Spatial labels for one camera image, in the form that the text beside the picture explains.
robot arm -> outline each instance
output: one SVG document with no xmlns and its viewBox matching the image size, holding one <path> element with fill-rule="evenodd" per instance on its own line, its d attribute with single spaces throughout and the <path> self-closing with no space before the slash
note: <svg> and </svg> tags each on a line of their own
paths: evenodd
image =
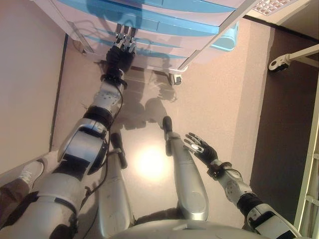
<svg viewBox="0 0 319 239">
<path fill-rule="evenodd" d="M 218 160 L 217 152 L 197 135 L 189 133 L 186 137 L 188 149 L 208 167 L 207 174 L 220 183 L 227 199 L 245 216 L 254 232 L 270 239 L 301 237 L 293 225 L 258 198 L 231 163 Z"/>
<path fill-rule="evenodd" d="M 101 77 L 100 90 L 61 145 L 59 165 L 44 179 L 38 192 L 26 197 L 23 209 L 2 228 L 0 238 L 73 238 L 77 232 L 77 217 L 85 196 L 83 179 L 101 168 L 108 151 L 105 136 L 121 108 L 126 88 L 122 77 L 135 55 L 134 34 L 131 28 L 128 35 L 128 27 L 117 34 L 107 53 L 108 70 Z"/>
</svg>

silver robot arm segment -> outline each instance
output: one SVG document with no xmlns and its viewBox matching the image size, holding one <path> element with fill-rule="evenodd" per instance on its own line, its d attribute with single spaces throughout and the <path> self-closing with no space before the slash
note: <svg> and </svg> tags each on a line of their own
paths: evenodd
<svg viewBox="0 0 319 239">
<path fill-rule="evenodd" d="M 258 198 L 231 163 L 221 162 L 217 152 L 197 135 L 189 133 L 186 138 L 184 141 L 190 146 L 186 148 L 208 167 L 207 174 L 220 183 L 227 199 L 245 216 L 254 232 L 270 239 L 301 237 L 293 225 Z"/>
<path fill-rule="evenodd" d="M 206 189 L 189 151 L 180 136 L 172 131 L 170 117 L 164 117 L 166 154 L 173 156 L 178 207 L 185 219 L 206 221 L 209 202 Z"/>
</svg>

caster wheel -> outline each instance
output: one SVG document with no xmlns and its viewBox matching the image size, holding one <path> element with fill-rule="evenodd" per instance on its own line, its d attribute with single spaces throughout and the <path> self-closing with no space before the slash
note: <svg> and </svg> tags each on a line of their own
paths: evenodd
<svg viewBox="0 0 319 239">
<path fill-rule="evenodd" d="M 172 86 L 173 86 L 173 85 L 178 86 L 178 85 L 180 85 L 181 82 L 182 82 L 182 77 L 181 77 L 181 75 L 176 75 L 176 74 L 171 74 L 171 73 L 170 73 L 168 79 L 169 79 L 169 83 L 170 83 Z"/>
<path fill-rule="evenodd" d="M 270 72 L 278 72 L 282 70 L 286 70 L 290 65 L 290 62 L 286 60 L 286 55 L 277 57 L 275 60 L 273 60 L 269 66 L 268 70 Z"/>
</svg>

white cabinet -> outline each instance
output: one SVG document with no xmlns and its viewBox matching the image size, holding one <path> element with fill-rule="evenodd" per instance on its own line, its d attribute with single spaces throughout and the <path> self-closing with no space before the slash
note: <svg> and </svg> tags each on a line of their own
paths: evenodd
<svg viewBox="0 0 319 239">
<path fill-rule="evenodd" d="M 177 73 L 236 45 L 237 20 L 256 0 L 35 0 L 88 55 L 104 60 L 117 24 L 137 29 L 133 65 Z"/>
</svg>

blue drawer panel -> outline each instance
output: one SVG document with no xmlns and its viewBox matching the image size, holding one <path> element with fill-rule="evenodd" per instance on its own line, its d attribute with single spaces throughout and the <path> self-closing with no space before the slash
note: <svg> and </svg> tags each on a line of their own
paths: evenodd
<svg viewBox="0 0 319 239">
<path fill-rule="evenodd" d="M 101 31 L 101 32 L 105 32 L 109 35 L 113 35 L 115 36 L 115 32 L 112 31 L 107 31 L 104 29 L 99 29 L 99 28 L 94 28 L 95 30 Z M 165 46 L 165 47 L 175 47 L 175 48 L 180 48 L 179 46 L 174 46 L 174 45 L 170 45 L 170 44 L 165 44 L 165 43 L 161 43 L 161 42 L 155 42 L 155 41 L 151 41 L 148 39 L 143 39 L 143 38 L 138 38 L 138 37 L 134 37 L 135 42 L 139 42 L 139 43 L 145 43 L 147 45 L 155 45 L 155 46 Z"/>
<path fill-rule="evenodd" d="M 211 36 L 218 26 L 193 22 L 108 0 L 59 0 L 99 18 L 152 32 L 177 36 Z"/>
<path fill-rule="evenodd" d="M 218 13 L 235 10 L 233 7 L 223 6 L 203 0 L 127 0 L 127 2 L 135 2 L 178 11 L 201 13 Z"/>
<path fill-rule="evenodd" d="M 101 38 L 97 38 L 94 36 L 90 36 L 90 35 L 85 35 L 86 38 L 89 38 L 93 41 L 102 43 L 104 45 L 113 46 L 113 42 L 111 41 L 107 41 Z M 138 55 L 142 55 L 142 56 L 148 56 L 148 57 L 158 57 L 158 58 L 168 58 L 168 59 L 185 59 L 185 56 L 176 56 L 176 55 L 171 55 L 171 54 L 165 54 L 165 53 L 161 53 L 161 52 L 155 52 L 155 51 L 150 51 L 147 49 L 142 49 L 142 48 L 137 48 L 136 49 L 136 53 Z"/>
<path fill-rule="evenodd" d="M 229 17 L 229 15 L 233 12 L 232 10 L 235 10 L 235 8 L 232 7 L 222 7 L 222 9 L 216 9 L 215 7 L 213 9 L 206 9 L 202 10 L 201 12 L 195 12 L 196 8 L 185 8 L 184 10 L 189 11 L 183 11 L 183 10 L 176 10 L 175 7 L 170 8 L 163 8 L 163 7 L 157 7 L 150 4 L 141 4 L 139 2 L 136 2 L 135 0 L 110 0 L 113 2 L 117 2 L 119 4 L 129 5 L 136 8 L 141 8 L 143 10 L 148 10 L 151 12 L 157 12 L 159 14 L 174 16 L 175 18 L 181 18 L 186 19 L 189 21 L 199 22 L 203 24 L 213 25 L 213 26 L 220 26 L 226 18 Z M 185 0 L 185 6 L 189 2 L 193 2 L 193 0 Z M 211 2 L 206 2 L 209 6 L 220 6 L 218 4 L 214 4 Z"/>
</svg>

